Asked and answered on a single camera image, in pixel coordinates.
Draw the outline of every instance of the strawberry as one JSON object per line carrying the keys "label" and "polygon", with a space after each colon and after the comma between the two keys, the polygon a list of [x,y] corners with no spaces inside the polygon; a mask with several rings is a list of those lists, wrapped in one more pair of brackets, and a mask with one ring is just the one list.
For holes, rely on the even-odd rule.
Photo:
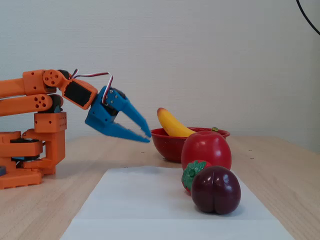
{"label": "strawberry", "polygon": [[210,162],[203,160],[194,160],[186,166],[183,171],[181,182],[183,187],[190,193],[194,177],[203,169],[212,166]]}

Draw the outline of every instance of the red apple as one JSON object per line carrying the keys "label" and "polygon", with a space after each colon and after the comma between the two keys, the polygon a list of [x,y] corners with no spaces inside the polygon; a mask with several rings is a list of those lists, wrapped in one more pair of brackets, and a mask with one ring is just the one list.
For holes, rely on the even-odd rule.
{"label": "red apple", "polygon": [[181,164],[185,170],[195,160],[203,160],[212,166],[231,169],[232,156],[226,139],[215,131],[199,131],[191,134],[182,148]]}

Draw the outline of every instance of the black cable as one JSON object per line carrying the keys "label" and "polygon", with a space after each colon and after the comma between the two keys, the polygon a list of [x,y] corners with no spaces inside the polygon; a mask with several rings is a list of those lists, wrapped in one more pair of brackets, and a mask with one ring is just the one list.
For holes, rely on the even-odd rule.
{"label": "black cable", "polygon": [[305,11],[302,9],[301,4],[299,2],[299,0],[296,0],[296,3],[298,4],[298,7],[302,13],[302,15],[304,16],[305,20],[310,24],[310,26],[313,28],[313,30],[316,31],[317,34],[320,35],[320,31],[318,31],[318,29],[312,24],[312,22],[309,20],[309,18],[307,17],[307,15],[305,14]]}

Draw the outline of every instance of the white wall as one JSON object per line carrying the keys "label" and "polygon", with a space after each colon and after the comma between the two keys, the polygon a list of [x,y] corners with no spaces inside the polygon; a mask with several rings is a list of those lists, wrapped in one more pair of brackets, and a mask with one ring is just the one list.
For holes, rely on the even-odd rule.
{"label": "white wall", "polygon": [[[301,4],[320,28],[320,2]],[[1,80],[110,71],[152,129],[164,107],[187,126],[320,149],[320,36],[294,0],[1,1],[0,46]],[[86,80],[100,89],[107,79]],[[63,108],[68,139],[97,134],[87,111]],[[31,114],[0,119],[0,131],[32,127]]]}

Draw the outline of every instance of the red bowl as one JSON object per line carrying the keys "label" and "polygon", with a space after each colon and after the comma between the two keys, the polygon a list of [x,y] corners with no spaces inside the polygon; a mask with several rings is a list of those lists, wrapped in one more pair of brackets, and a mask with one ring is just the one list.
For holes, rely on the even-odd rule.
{"label": "red bowl", "polygon": [[[204,127],[188,127],[189,129],[200,131],[211,131],[211,128]],[[218,130],[225,139],[230,136],[230,132]],[[181,163],[182,148],[187,137],[169,136],[163,128],[153,129],[151,131],[152,140],[158,152],[168,161]]]}

